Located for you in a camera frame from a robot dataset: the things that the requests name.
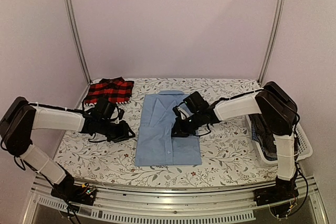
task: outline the white tablecloth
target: white tablecloth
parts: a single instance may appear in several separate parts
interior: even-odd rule
[[[161,90],[198,91],[209,103],[220,97],[259,88],[255,80],[227,79],[132,79],[132,102],[120,105],[124,119],[136,133],[145,94]],[[250,143],[244,117],[220,122],[200,138],[202,165],[134,165],[136,138],[121,143],[88,142],[89,135],[66,132],[55,161],[78,178],[125,185],[154,187],[209,187],[266,182],[276,177],[277,167],[261,167]],[[97,135],[95,141],[104,139]]]

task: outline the red checkered cloth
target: red checkered cloth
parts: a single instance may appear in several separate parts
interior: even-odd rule
[[[84,104],[96,104],[100,97],[108,98],[112,103],[129,103],[133,86],[134,81],[125,81],[122,77],[101,79],[99,83],[90,85]]]

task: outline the metal frame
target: metal frame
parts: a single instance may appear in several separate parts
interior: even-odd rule
[[[312,200],[312,205],[315,204],[316,221],[328,223],[316,182],[312,176],[307,177],[307,180],[309,199]],[[76,179],[76,184],[80,185],[85,181],[87,180]],[[159,223],[158,220],[170,220],[171,224],[191,224],[196,223],[196,220],[204,220],[204,223],[212,224],[218,223],[220,218],[244,215],[254,210],[268,208],[268,205],[260,207],[256,205],[253,200],[253,190],[274,185],[274,182],[269,182],[246,186],[166,189],[110,183],[102,185],[94,181],[90,183],[97,186],[97,199],[92,207],[80,205],[79,216],[113,223],[127,223],[129,221],[126,221],[126,218],[137,218],[141,219],[142,223],[152,224]],[[306,193],[306,183],[303,178],[297,179],[297,188],[299,198],[302,199]],[[24,224],[31,224],[37,204],[64,210],[65,204],[50,195],[51,186],[42,176],[36,177],[31,190]]]
[[[274,15],[272,30],[271,30],[271,34],[270,34],[270,37],[269,37],[269,40],[268,40],[268,45],[267,45],[267,49],[266,49],[264,62],[262,63],[261,71],[260,71],[259,78],[258,78],[258,82],[259,82],[260,85],[262,85],[263,82],[264,82],[266,72],[267,72],[267,69],[268,69],[268,65],[269,65],[269,61],[271,59],[271,55],[272,55],[272,52],[273,52],[273,47],[274,47],[275,40],[276,40],[277,33],[278,33],[278,28],[279,28],[279,24],[280,24],[280,19],[281,19],[281,14],[282,14],[282,9],[283,9],[283,6],[284,6],[284,2],[285,2],[285,0],[277,0],[277,7],[276,7],[275,15]]]
[[[87,83],[91,82],[91,77],[90,73],[88,70],[88,66],[85,61],[84,53],[83,53],[83,48],[79,39],[79,34],[78,34],[78,29],[77,29],[77,24],[76,24],[76,19],[75,19],[75,12],[74,12],[74,7],[72,6],[72,0],[64,0],[65,1],[65,7],[67,10],[68,18],[69,18],[69,25],[71,28],[71,33],[73,36],[73,41],[75,42],[75,48],[77,51],[77,55],[79,58],[80,66],[83,71],[83,75],[85,77],[85,80]]]

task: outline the white basket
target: white basket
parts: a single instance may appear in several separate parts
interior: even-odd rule
[[[251,134],[251,121],[250,118],[247,116],[245,116],[247,125],[246,127],[248,128],[250,134]],[[299,151],[299,156],[298,156],[298,161],[299,160],[303,160],[307,157],[310,157],[313,154],[313,149],[308,141],[308,138],[305,134],[305,132],[303,131],[300,123],[297,125],[297,132],[298,132],[298,138],[300,141],[300,145],[298,146],[298,151]],[[256,154],[257,154],[257,158],[260,161],[260,165],[261,166],[276,166],[278,165],[278,161],[274,160],[274,161],[269,161],[265,158],[263,151],[261,150],[261,146],[258,142],[252,140],[252,145],[254,146],[254,149],[257,150]]]

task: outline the gray wall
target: gray wall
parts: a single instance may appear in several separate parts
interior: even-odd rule
[[[297,102],[331,223],[336,213],[336,0],[286,0],[267,80]]]
[[[92,78],[257,79],[276,0],[73,0]]]
[[[0,116],[19,95],[72,107],[85,88],[64,0],[0,0]],[[33,142],[53,156],[59,131],[38,131]],[[34,173],[0,150],[0,223],[18,224]]]

